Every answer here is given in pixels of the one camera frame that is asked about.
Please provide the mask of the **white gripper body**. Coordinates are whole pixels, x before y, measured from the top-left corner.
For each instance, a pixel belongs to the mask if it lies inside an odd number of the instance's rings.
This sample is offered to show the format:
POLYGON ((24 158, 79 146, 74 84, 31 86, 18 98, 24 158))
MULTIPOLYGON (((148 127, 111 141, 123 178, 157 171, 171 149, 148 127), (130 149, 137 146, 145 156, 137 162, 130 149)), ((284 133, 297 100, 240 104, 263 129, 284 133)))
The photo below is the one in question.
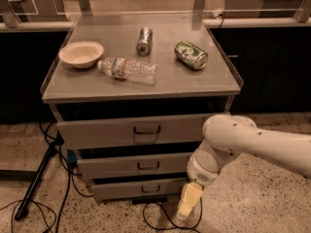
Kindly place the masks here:
POLYGON ((196 149, 187 165, 188 177, 201 186, 212 184, 221 172, 219 153, 213 149, 196 149))

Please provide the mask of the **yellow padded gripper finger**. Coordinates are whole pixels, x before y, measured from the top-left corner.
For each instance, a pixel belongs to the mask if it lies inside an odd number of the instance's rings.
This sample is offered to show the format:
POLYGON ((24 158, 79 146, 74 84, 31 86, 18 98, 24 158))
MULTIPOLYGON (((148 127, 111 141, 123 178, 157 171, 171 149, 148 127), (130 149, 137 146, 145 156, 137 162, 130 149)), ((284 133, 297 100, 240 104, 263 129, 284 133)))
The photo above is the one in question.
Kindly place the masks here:
POLYGON ((203 194, 203 187, 197 183, 186 183, 178 204, 177 218, 186 219, 203 194))

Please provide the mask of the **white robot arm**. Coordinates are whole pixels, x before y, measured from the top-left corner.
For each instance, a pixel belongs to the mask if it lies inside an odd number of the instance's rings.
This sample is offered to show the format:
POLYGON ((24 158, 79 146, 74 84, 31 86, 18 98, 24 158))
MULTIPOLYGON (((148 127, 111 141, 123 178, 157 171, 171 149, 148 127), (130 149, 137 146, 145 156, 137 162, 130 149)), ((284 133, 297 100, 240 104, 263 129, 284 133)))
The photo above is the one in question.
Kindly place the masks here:
POLYGON ((311 178, 311 136, 264 130, 246 116, 214 115, 203 124, 202 143, 187 164, 190 181, 183 187, 177 217, 187 218, 226 164, 248 153, 311 178))

